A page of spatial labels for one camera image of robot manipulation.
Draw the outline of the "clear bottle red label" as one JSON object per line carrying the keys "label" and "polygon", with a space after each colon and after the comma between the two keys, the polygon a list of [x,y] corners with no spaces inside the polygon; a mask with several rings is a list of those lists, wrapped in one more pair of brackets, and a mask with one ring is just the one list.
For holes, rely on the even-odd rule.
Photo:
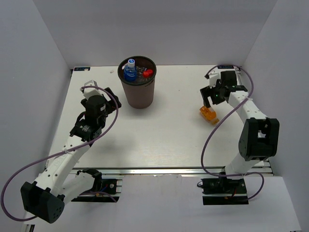
{"label": "clear bottle red label", "polygon": [[153,74],[153,70],[149,69],[149,70],[145,70],[142,73],[143,78],[147,79],[150,78]]}

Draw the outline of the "Pocari Sweat blue bottle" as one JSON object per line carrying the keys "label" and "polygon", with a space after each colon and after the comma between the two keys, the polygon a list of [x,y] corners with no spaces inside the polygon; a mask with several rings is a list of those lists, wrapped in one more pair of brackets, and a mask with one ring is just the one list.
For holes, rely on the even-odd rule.
{"label": "Pocari Sweat blue bottle", "polygon": [[124,66],[124,79],[128,82],[134,82],[137,79],[135,60],[132,58],[130,58]]}

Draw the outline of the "clear bottle blue label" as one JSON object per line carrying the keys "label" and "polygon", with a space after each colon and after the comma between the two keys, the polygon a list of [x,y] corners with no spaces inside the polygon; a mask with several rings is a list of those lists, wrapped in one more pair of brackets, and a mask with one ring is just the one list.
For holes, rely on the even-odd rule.
{"label": "clear bottle blue label", "polygon": [[136,66],[136,71],[137,71],[137,79],[143,79],[143,72],[146,71],[146,67],[140,67]]}

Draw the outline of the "orange juice bottle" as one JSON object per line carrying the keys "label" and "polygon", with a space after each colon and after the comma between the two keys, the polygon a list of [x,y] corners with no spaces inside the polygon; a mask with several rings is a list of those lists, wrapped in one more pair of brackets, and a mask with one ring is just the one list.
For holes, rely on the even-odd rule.
{"label": "orange juice bottle", "polygon": [[206,106],[202,106],[199,111],[203,118],[210,124],[216,125],[219,122],[217,114],[212,107],[207,108]]}

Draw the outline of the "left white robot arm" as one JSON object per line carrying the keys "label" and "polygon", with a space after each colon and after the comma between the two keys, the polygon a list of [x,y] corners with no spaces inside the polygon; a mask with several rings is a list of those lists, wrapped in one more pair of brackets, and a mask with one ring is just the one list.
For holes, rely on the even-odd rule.
{"label": "left white robot arm", "polygon": [[93,141],[104,134],[102,130],[108,115],[121,107],[119,98],[108,87],[104,92],[109,95],[109,100],[93,86],[84,87],[81,91],[84,95],[81,104],[85,110],[77,117],[62,148],[62,155],[55,157],[32,183],[25,182],[21,187],[24,209],[48,223],[54,223],[71,200],[104,188],[101,172],[92,168],[79,171],[74,179],[65,182]]}

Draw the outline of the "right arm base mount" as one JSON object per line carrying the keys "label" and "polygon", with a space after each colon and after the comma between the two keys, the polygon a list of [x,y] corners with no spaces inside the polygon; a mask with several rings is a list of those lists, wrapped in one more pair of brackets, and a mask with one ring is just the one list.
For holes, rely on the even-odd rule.
{"label": "right arm base mount", "polygon": [[203,205],[249,204],[244,179],[204,178],[197,183],[197,187],[202,189]]}

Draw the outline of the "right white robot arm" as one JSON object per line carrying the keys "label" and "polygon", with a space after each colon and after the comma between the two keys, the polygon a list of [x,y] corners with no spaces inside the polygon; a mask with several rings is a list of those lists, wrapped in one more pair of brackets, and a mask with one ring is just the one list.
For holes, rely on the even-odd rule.
{"label": "right white robot arm", "polygon": [[211,71],[206,78],[209,85],[200,90],[204,102],[200,112],[204,118],[213,125],[220,125],[212,105],[226,102],[243,123],[239,151],[224,167],[224,177],[218,180],[218,188],[228,193],[235,188],[235,180],[243,178],[257,163],[276,155],[280,123],[258,109],[247,88],[238,84],[235,71]]}

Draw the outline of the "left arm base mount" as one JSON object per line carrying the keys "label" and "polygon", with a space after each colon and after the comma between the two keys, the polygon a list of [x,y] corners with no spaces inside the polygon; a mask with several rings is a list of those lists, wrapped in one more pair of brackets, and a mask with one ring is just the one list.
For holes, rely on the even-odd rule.
{"label": "left arm base mount", "polygon": [[93,187],[85,191],[71,202],[84,203],[116,203],[120,198],[122,191],[122,179],[116,177],[106,177],[103,173],[96,169],[78,170],[75,176],[79,174],[88,174],[94,177]]}

